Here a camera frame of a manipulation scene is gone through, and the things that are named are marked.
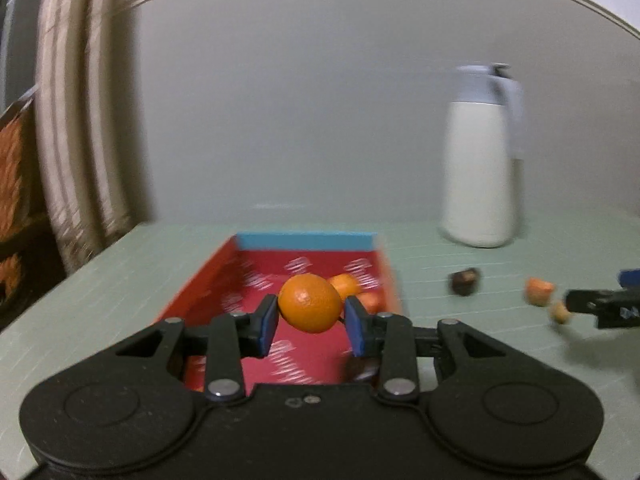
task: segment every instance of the white thermos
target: white thermos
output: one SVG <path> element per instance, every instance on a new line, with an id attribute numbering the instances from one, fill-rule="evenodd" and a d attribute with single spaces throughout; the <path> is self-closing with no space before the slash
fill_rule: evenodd
<path id="1" fill-rule="evenodd" d="M 522 158 L 522 88 L 507 68 L 459 67 L 462 88 L 450 104 L 442 229 L 473 247 L 504 245 L 519 220 L 514 161 Z"/>

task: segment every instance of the red tray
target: red tray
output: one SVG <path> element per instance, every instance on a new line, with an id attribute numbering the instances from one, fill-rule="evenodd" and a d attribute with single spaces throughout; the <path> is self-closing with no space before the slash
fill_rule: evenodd
<path id="1" fill-rule="evenodd" d="M 305 272 L 324 278 L 348 272 L 363 290 L 383 295 L 384 310 L 401 313 L 393 272 L 374 234 L 238 233 L 210 257 L 158 319 L 177 316 L 194 326 L 208 324 L 223 312 L 251 313 L 265 294 L 277 294 L 290 276 Z M 327 332 L 308 334 L 280 319 L 270 354 L 242 360 L 247 392 L 255 383 L 339 383 L 348 354 L 350 344 L 341 323 Z M 187 360 L 183 380 L 193 390 L 203 388 L 205 360 Z"/>

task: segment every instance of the green tabletop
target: green tabletop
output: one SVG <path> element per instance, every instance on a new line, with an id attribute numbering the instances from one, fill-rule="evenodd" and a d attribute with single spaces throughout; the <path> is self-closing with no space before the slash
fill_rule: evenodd
<path id="1" fill-rule="evenodd" d="M 447 242 L 435 224 L 242 226 L 261 230 L 370 230 L 382 234 L 399 275 L 406 313 L 418 326 L 457 317 L 589 384 L 606 421 L 590 465 L 608 480 L 640 474 L 640 331 L 599 332 L 577 316 L 555 327 L 525 305 L 527 276 L 566 288 L 616 288 L 620 269 L 640 267 L 640 221 L 571 212 L 532 218 L 507 247 L 477 250 Z M 20 478 L 34 460 L 18 426 L 29 389 L 51 374 L 151 323 L 204 260 L 238 226 L 142 225 L 76 272 L 0 335 L 0 470 Z M 450 295 L 446 277 L 479 267 L 479 293 Z M 431 360 L 420 359 L 423 389 Z"/>

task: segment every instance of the black robotic gripper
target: black robotic gripper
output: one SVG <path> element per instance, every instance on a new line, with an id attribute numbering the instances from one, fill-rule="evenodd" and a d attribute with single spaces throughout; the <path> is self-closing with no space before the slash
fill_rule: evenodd
<path id="1" fill-rule="evenodd" d="M 166 319 L 36 386 L 20 426 L 31 480 L 599 478 L 585 462 L 603 425 L 584 384 L 454 319 L 416 328 L 345 304 L 353 353 L 379 357 L 376 385 L 258 384 L 277 300 L 186 328 Z M 207 357 L 203 393 L 181 382 Z M 438 386 L 418 388 L 417 357 Z"/>

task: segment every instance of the thermos handle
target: thermos handle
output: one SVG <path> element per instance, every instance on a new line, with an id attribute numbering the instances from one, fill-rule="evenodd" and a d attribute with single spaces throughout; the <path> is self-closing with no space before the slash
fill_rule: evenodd
<path id="1" fill-rule="evenodd" d="M 509 127 L 509 152 L 511 158 L 524 158 L 524 102 L 522 85 L 513 79 L 495 77 L 500 94 L 504 99 L 504 106 L 511 124 Z"/>

